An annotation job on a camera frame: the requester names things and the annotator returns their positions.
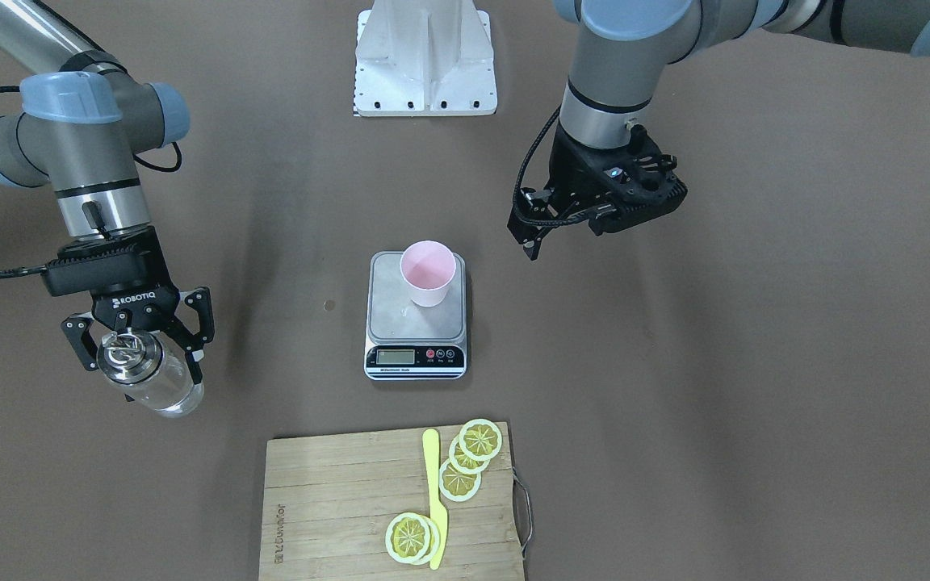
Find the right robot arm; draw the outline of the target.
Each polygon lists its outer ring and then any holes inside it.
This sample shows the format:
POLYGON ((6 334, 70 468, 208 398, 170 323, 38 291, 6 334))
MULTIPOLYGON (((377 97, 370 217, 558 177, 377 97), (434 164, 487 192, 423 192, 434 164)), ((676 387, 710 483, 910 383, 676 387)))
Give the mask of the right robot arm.
POLYGON ((21 113, 0 115, 0 184, 51 185, 71 236, 56 260, 0 270, 0 279, 37 274, 51 295, 91 295, 90 312, 61 326, 85 368, 106 369, 89 331, 99 321, 169 336, 201 387, 215 331, 209 290, 182 293, 171 281, 137 170, 140 153, 187 135, 183 97, 164 82, 134 81, 40 1, 0 1, 0 48, 31 73, 19 84, 21 113))

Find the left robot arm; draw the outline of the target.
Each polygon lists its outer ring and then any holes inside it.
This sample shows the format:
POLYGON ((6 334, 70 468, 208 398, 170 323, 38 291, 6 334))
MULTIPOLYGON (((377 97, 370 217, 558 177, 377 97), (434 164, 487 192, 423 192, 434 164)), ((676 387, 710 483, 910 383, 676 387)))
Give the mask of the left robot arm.
POLYGON ((668 64, 765 29, 822 43, 930 56, 930 1, 557 1, 578 44, 543 188, 516 181, 507 228, 529 260, 554 229, 616 234, 686 198, 677 159, 646 128, 668 64))

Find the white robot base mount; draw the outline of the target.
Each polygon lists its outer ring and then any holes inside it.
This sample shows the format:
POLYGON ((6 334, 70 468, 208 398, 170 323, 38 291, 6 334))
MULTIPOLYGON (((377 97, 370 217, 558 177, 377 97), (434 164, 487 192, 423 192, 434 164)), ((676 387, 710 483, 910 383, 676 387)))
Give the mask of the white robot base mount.
POLYGON ((472 1, 376 1, 357 17, 354 113, 491 115, 491 19, 472 1))

